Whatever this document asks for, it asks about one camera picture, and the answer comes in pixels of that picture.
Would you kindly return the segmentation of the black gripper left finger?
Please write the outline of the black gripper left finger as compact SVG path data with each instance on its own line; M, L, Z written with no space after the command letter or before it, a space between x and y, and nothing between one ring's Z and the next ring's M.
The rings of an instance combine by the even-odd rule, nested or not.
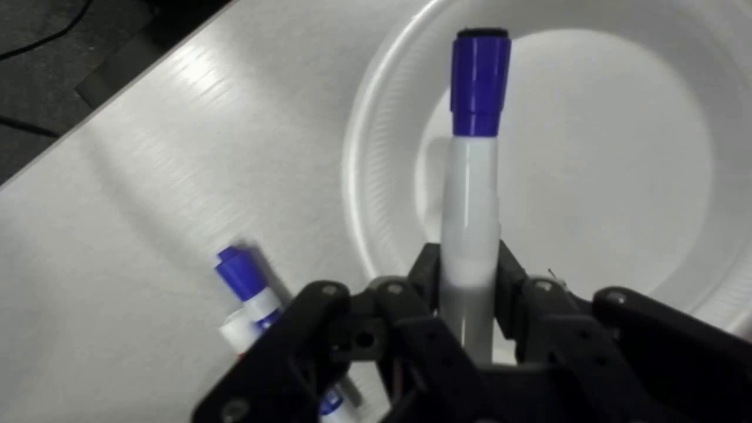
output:
M469 358L411 276L357 294L337 279L305 285L190 423L325 423L357 363L371 363L385 388L382 423L469 423Z

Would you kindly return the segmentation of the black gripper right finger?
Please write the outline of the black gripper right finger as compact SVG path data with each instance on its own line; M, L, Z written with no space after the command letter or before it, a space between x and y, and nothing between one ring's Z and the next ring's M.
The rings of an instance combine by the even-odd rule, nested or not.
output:
M506 243L494 317L521 366L597 423L752 423L752 345L626 286L590 300L533 278Z

